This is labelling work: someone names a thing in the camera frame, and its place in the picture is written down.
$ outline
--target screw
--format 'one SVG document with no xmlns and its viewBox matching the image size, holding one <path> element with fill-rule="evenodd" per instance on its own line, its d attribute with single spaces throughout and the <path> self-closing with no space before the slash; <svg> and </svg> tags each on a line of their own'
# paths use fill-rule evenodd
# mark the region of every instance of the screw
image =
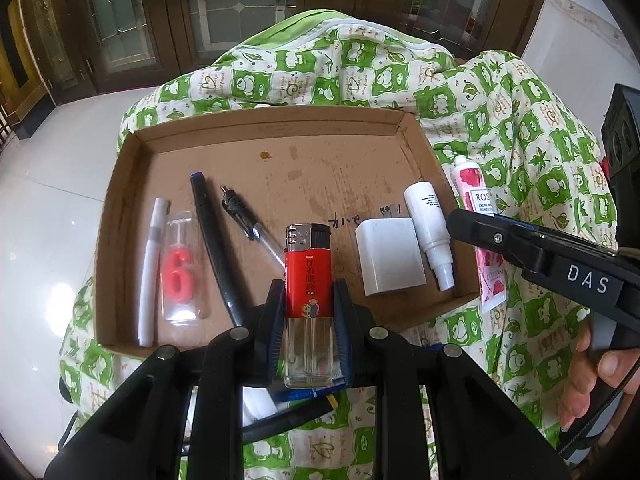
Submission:
<svg viewBox="0 0 640 480">
<path fill-rule="evenodd" d="M 156 357 L 158 359 L 170 359 L 174 356 L 175 354 L 175 348 L 171 345 L 164 345 L 161 346 L 157 351 L 156 351 Z"/>
<path fill-rule="evenodd" d="M 462 348 L 460 348 L 458 345 L 444 345 L 444 348 L 442 350 L 444 351 L 444 355 L 446 355 L 447 357 L 455 358 L 462 355 Z"/>
<path fill-rule="evenodd" d="M 383 326 L 375 326 L 369 330 L 369 335 L 373 339 L 385 339 L 389 332 Z"/>
<path fill-rule="evenodd" d="M 229 335 L 231 336 L 231 339 L 239 341 L 246 338 L 249 335 L 249 331 L 244 326 L 236 326 L 235 328 L 231 329 Z"/>
</svg>

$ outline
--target white pen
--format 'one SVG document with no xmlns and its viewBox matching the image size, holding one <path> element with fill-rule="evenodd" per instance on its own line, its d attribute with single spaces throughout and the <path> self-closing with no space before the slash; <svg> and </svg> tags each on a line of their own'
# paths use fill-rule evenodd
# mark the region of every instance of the white pen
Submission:
<svg viewBox="0 0 640 480">
<path fill-rule="evenodd" d="M 140 346 L 153 346 L 154 344 L 160 244 L 162 227 L 168 209 L 168 200 L 156 198 L 154 211 L 151 213 L 151 224 L 146 240 L 145 259 L 142 263 L 142 278 L 140 279 L 140 302 L 138 303 L 138 343 Z"/>
</svg>

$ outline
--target rose hand cream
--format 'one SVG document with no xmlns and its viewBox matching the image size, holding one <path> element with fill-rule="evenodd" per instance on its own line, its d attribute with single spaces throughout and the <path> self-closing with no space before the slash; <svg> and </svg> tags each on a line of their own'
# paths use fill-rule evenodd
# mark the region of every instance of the rose hand cream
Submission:
<svg viewBox="0 0 640 480">
<path fill-rule="evenodd" d="M 484 183 L 480 166 L 466 160 L 464 155 L 457 155 L 453 163 L 451 176 L 462 197 L 465 209 L 493 216 L 493 202 Z M 474 249 L 478 262 L 482 312 L 485 313 L 507 299 L 506 276 L 500 254 L 479 247 Z"/>
</svg>

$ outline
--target white bottle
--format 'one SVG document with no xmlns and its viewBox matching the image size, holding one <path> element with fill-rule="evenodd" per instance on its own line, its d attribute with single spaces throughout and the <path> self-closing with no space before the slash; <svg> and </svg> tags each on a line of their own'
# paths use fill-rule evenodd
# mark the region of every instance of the white bottle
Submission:
<svg viewBox="0 0 640 480">
<path fill-rule="evenodd" d="M 438 197 L 429 182 L 416 182 L 404 190 L 404 201 L 414 221 L 420 248 L 427 255 L 429 266 L 438 280 L 440 290 L 449 290 L 453 280 L 451 238 Z"/>
</svg>

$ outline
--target red lighter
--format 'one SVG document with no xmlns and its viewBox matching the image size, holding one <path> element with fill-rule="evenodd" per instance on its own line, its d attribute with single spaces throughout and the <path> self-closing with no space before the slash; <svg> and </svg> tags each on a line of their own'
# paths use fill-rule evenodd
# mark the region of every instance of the red lighter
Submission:
<svg viewBox="0 0 640 480">
<path fill-rule="evenodd" d="M 287 227 L 284 378 L 289 388 L 332 385 L 334 282 L 330 236 L 331 229 L 323 224 Z"/>
</svg>

